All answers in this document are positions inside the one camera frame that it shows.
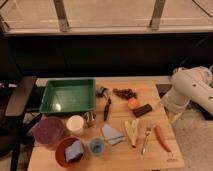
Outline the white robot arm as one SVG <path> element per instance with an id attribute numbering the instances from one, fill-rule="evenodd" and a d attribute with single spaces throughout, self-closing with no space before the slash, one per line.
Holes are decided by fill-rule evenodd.
<path id="1" fill-rule="evenodd" d="M 213 73 L 206 67 L 179 70 L 171 77 L 171 88 L 162 97 L 164 107 L 173 113 L 183 112 L 190 101 L 213 115 Z"/>

